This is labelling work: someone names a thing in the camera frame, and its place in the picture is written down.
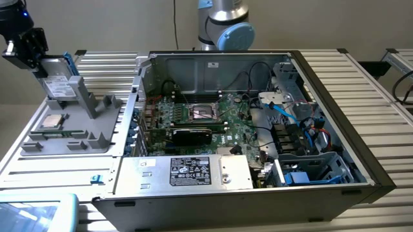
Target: green circuit board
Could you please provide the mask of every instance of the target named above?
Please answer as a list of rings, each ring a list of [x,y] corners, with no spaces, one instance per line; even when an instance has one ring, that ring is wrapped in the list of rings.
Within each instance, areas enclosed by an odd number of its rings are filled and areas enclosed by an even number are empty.
[[[194,119],[196,115],[191,114],[190,110],[192,105],[186,103],[174,103],[168,98],[163,98],[156,102],[156,110],[151,111],[151,126],[147,130],[148,156],[210,155],[218,154],[219,148],[226,147],[230,149],[239,145],[249,162],[257,163],[255,156],[259,154],[259,149],[251,146],[258,146],[258,142],[251,139],[250,144],[247,144],[243,138],[245,134],[246,139],[249,139],[254,135],[255,130],[241,121],[238,112],[242,104],[234,102],[237,96],[235,93],[230,94],[215,104],[214,102],[196,104],[200,107],[214,106],[214,119]],[[245,114],[246,105],[245,103],[242,109]],[[212,134],[208,145],[174,147],[171,133],[176,128],[171,128],[171,123],[175,123],[175,125],[188,125],[187,127],[182,126],[180,129],[212,129],[222,131],[222,133]]]

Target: monitor screen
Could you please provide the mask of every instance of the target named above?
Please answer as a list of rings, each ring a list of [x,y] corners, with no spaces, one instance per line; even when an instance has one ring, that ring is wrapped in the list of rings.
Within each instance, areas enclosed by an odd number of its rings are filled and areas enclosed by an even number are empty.
[[[0,228],[8,232],[47,232],[59,202],[0,203]]]

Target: warning label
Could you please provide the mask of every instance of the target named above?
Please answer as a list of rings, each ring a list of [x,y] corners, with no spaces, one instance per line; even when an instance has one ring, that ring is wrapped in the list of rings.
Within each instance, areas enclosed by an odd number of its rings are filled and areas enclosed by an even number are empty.
[[[170,179],[172,186],[210,185],[208,157],[171,158]]]
[[[53,97],[75,97],[72,87],[68,84],[65,76],[49,76],[44,79],[44,83]]]

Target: sticker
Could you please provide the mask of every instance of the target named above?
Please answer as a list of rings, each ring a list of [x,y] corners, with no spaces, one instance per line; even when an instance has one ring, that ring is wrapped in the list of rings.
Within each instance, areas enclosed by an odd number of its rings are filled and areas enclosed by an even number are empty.
[[[52,96],[56,97],[76,97],[72,87],[68,84],[65,76],[49,76],[44,79]]]
[[[142,159],[139,160],[139,166],[140,167],[155,167],[156,160],[155,159]]]
[[[207,63],[208,68],[219,68],[219,63]]]
[[[208,157],[171,158],[170,179],[172,186],[211,185]]]

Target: white wall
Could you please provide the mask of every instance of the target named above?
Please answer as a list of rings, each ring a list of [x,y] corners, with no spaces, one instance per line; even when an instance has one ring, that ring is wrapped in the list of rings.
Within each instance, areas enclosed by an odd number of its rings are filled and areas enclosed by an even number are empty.
[[[357,59],[377,60],[388,47],[413,48],[412,0],[247,3],[258,33],[255,49],[343,47]],[[180,48],[191,49],[198,44],[198,0],[176,0],[176,6]],[[174,49],[172,0],[28,0],[28,10],[45,30],[48,54]],[[40,102],[44,93],[36,80],[4,59],[0,78],[0,103]]]

